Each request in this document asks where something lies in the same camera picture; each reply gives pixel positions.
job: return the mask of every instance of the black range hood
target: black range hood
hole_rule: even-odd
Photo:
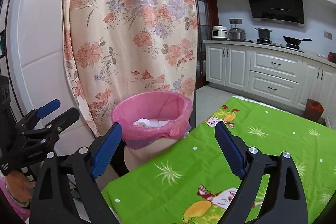
[[[302,0],[249,0],[253,19],[303,27]]]

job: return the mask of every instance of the white rice cooker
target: white rice cooker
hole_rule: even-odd
[[[212,28],[212,40],[227,40],[227,29],[222,25]]]

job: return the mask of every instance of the frying pan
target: frying pan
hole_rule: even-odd
[[[296,46],[300,45],[300,43],[302,41],[312,41],[311,39],[300,40],[300,39],[296,39],[296,38],[293,38],[293,37],[283,37],[283,38],[287,42],[287,44],[296,45]]]

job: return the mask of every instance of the silver screw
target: silver screw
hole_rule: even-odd
[[[47,154],[47,158],[52,159],[54,157],[55,153],[54,152],[49,152]]]
[[[87,147],[81,147],[80,149],[79,149],[79,153],[80,154],[86,154],[88,152],[88,148]]]
[[[283,154],[283,156],[284,156],[285,158],[287,158],[287,159],[289,159],[289,158],[291,157],[291,155],[290,155],[289,152],[283,152],[282,154]]]
[[[252,153],[252,154],[256,154],[256,153],[258,153],[258,149],[256,149],[255,147],[250,147],[249,151],[250,151],[250,153]]]

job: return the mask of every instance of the curtain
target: curtain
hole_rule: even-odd
[[[64,61],[96,136],[122,100],[151,90],[194,98],[195,0],[64,0]]]

